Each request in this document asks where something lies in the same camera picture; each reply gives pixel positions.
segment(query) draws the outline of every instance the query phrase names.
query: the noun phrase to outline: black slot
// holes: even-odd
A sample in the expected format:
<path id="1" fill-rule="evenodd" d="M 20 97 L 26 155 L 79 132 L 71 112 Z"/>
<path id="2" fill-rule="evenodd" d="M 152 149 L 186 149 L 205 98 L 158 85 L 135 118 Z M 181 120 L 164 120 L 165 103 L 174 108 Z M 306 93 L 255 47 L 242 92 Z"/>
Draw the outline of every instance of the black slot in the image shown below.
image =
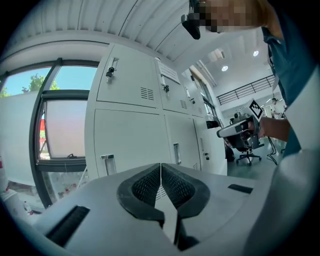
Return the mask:
<path id="1" fill-rule="evenodd" d="M 46 237 L 61 247 L 65 246 L 89 211 L 83 206 L 74 207 Z"/>
<path id="2" fill-rule="evenodd" d="M 240 191 L 243 193 L 251 194 L 252 190 L 254 190 L 252 187 L 247 187 L 247 186 L 240 186 L 237 184 L 231 184 L 228 186 L 229 189 Z"/>

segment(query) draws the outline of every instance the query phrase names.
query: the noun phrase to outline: cabinet door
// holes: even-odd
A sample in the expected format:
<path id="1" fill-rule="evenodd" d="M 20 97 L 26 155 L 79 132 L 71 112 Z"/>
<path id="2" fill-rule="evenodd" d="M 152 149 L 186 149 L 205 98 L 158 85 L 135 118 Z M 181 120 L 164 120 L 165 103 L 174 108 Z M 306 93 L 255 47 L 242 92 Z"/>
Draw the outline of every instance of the cabinet door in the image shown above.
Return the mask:
<path id="1" fill-rule="evenodd" d="M 223 138 L 217 136 L 217 131 L 221 128 L 211 128 L 205 131 L 205 138 L 210 147 L 208 150 L 209 161 L 206 161 L 206 166 L 203 171 L 212 174 L 222 174 L 226 162 L 225 142 Z"/>
<path id="2" fill-rule="evenodd" d="M 188 100 L 190 102 L 190 113 L 197 117 L 204 117 L 206 114 L 204 100 L 199 89 L 195 83 L 188 78 L 181 76 L 181 82 L 183 83 L 187 92 Z"/>
<path id="3" fill-rule="evenodd" d="M 191 118 L 166 114 L 171 162 L 200 170 L 200 158 L 194 121 Z"/>
<path id="4" fill-rule="evenodd" d="M 179 84 L 176 81 L 173 81 L 165 76 L 161 76 L 159 67 L 157 66 L 156 68 L 158 72 L 160 95 L 163 109 L 189 114 L 191 106 L 183 83 Z M 164 90 L 164 84 L 168 86 L 168 92 Z"/>
<path id="5" fill-rule="evenodd" d="M 207 138 L 206 131 L 207 123 L 206 120 L 203 117 L 193 117 L 195 132 L 196 132 L 196 138 L 198 141 L 198 148 L 200 153 L 200 163 L 201 163 L 201 170 L 207 170 L 209 168 L 209 160 L 210 159 L 210 140 Z"/>
<path id="6" fill-rule="evenodd" d="M 97 109 L 94 148 L 100 177 L 148 164 L 170 162 L 163 115 Z"/>
<path id="7" fill-rule="evenodd" d="M 157 108 L 160 98 L 153 58 L 134 49 L 116 44 L 107 60 L 97 101 L 125 103 Z M 111 78 L 109 67 L 114 67 Z"/>

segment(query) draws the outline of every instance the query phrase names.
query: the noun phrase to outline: window frame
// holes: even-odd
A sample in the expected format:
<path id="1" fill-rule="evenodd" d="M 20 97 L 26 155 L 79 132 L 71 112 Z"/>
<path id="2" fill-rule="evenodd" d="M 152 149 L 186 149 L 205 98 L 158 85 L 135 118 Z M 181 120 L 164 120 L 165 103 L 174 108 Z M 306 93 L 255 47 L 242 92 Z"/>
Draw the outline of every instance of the window frame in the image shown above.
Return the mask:
<path id="1" fill-rule="evenodd" d="M 199 85 L 201 86 L 202 90 L 204 91 L 205 95 L 202 92 L 200 92 L 201 95 L 202 95 L 203 100 L 208 102 L 210 105 L 213 106 L 214 103 L 213 103 L 213 100 L 211 98 L 211 95 L 210 95 L 210 92 L 209 92 L 209 89 L 208 89 L 207 85 L 196 74 L 194 74 L 191 70 L 190 70 L 190 72 L 191 72 L 191 79 L 194 81 L 195 84 L 196 84 L 196 81 L 197 81 L 199 83 Z"/>
<path id="2" fill-rule="evenodd" d="M 50 87 L 55 80 L 60 68 L 62 66 L 82 66 L 82 67 L 94 67 L 99 66 L 98 61 L 91 60 L 62 60 L 58 58 L 56 61 L 46 62 L 52 63 L 51 69 L 45 77 L 43 84 L 41 85 L 37 98 L 34 103 L 30 129 L 29 129 L 29 152 L 30 152 L 30 166 L 34 179 L 35 186 L 38 190 L 39 197 L 45 208 L 53 204 L 43 173 L 67 173 L 67 172 L 82 172 L 86 168 L 85 157 L 77 158 L 59 158 L 59 159 L 39 159 L 40 158 L 40 124 L 43 113 L 45 111 L 45 102 L 49 100 L 88 100 L 90 90 L 74 90 L 74 89 L 61 89 L 61 90 L 50 90 Z M 26 69 L 35 69 L 35 67 L 41 68 L 40 64 L 35 64 L 16 69 L 12 72 L 16 74 L 16 71 L 26 71 Z M 50 143 L 46 133 L 46 143 L 48 152 L 50 151 Z"/>
<path id="3" fill-rule="evenodd" d="M 2 89 L 5 87 L 8 77 L 9 77 L 9 72 L 5 72 L 3 75 L 0 76 L 0 93 L 2 92 Z"/>

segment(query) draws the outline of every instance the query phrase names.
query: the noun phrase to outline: camera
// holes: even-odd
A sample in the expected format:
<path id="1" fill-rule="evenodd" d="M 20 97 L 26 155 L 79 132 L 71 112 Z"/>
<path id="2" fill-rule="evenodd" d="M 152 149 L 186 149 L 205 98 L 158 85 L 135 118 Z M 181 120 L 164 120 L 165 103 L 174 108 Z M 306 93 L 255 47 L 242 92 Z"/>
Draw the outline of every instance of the camera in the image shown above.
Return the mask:
<path id="1" fill-rule="evenodd" d="M 206 19 L 206 10 L 202 10 L 199 0 L 189 0 L 189 13 L 181 16 L 181 23 L 196 40 L 201 37 L 200 26 L 204 26 L 210 32 L 222 32 L 220 31 L 222 28 L 214 24 L 213 20 Z"/>

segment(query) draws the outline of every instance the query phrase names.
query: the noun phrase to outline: office chair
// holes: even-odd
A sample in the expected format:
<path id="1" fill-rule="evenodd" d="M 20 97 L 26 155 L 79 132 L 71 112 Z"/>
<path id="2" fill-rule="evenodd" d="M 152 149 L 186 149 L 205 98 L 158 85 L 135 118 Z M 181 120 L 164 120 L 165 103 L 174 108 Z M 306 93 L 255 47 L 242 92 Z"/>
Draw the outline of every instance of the office chair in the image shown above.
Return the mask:
<path id="1" fill-rule="evenodd" d="M 238 158 L 237 160 L 236 160 L 236 164 L 239 164 L 239 160 L 242 160 L 242 159 L 245 159 L 245 158 L 247 158 L 248 160 L 249 160 L 249 166 L 251 166 L 252 165 L 252 163 L 251 163 L 251 161 L 250 161 L 250 158 L 259 158 L 259 161 L 261 161 L 261 157 L 260 156 L 258 156 L 258 155 L 254 155 L 253 153 L 252 153 L 252 149 L 249 149 L 249 148 L 246 148 L 246 147 L 239 147 L 239 148 L 236 148 L 238 151 L 240 151 L 240 152 L 246 152 L 246 154 L 241 154 L 240 155 L 240 158 Z"/>

